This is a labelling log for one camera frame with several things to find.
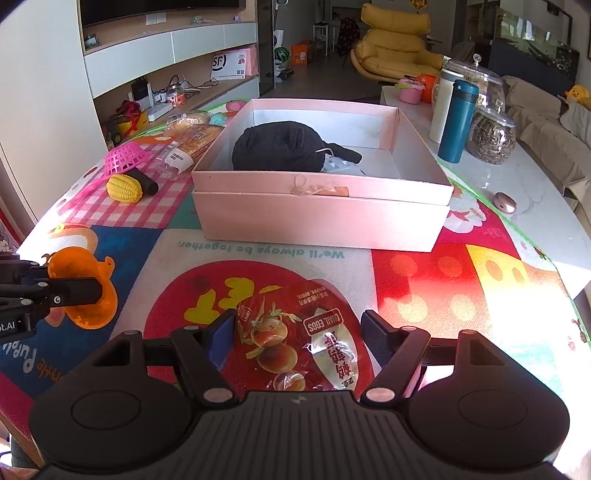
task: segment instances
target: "rose gold computer mouse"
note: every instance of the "rose gold computer mouse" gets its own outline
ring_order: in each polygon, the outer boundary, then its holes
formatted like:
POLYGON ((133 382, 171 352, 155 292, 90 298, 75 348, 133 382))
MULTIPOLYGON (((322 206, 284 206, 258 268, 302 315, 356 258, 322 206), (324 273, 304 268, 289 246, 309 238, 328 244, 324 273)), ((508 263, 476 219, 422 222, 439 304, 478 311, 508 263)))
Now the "rose gold computer mouse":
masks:
POLYGON ((517 204, 515 200, 509 197, 506 193, 497 192, 492 198, 492 203, 495 204, 501 212, 507 215, 513 215, 517 211, 517 204))

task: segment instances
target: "television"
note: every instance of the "television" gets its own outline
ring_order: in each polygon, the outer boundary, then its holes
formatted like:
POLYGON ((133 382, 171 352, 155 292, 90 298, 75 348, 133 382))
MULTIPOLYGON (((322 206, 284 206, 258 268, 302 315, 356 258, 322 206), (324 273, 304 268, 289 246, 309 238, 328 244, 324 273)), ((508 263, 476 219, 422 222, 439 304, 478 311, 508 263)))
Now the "television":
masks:
POLYGON ((246 0, 80 0, 82 26, 165 10, 245 8, 246 0))

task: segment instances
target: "yellow armchair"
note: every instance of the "yellow armchair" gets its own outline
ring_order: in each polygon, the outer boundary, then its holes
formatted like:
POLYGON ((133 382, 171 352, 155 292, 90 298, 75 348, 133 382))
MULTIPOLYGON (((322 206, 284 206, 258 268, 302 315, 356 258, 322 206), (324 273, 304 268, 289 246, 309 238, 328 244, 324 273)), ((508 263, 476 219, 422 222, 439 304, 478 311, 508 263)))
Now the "yellow armchair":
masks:
POLYGON ((431 30, 427 14, 408 14, 364 4, 361 20, 371 29, 351 50, 351 62, 363 76, 395 83, 405 75, 437 75, 443 55, 425 49, 417 37, 431 30))

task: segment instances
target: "screw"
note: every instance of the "screw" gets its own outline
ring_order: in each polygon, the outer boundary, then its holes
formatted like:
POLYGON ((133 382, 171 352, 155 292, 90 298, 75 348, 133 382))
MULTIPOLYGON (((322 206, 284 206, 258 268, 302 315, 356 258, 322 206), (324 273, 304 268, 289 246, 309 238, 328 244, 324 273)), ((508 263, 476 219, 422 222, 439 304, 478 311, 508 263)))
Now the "screw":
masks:
POLYGON ((394 399, 396 393, 389 388, 375 387, 365 392, 365 398, 376 403, 386 403, 394 399))
POLYGON ((226 403, 234 398, 234 393, 227 388, 210 388, 205 391, 203 398, 211 403, 226 403))

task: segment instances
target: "pink mesh basket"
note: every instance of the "pink mesh basket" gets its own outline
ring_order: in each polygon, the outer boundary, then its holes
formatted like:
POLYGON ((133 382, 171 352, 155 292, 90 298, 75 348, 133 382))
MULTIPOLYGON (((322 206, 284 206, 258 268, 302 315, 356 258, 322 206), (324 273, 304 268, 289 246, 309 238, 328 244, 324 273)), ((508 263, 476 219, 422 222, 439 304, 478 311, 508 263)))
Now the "pink mesh basket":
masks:
POLYGON ((70 200, 62 205, 58 213, 61 215, 66 210, 72 208, 77 202, 88 197, 94 192, 102 183, 109 180, 109 178, 116 173, 125 173, 132 168, 137 167, 146 160, 149 155, 142 150, 137 143, 131 141, 124 143, 105 155, 105 172, 96 180, 91 181, 81 191, 76 193, 70 200))

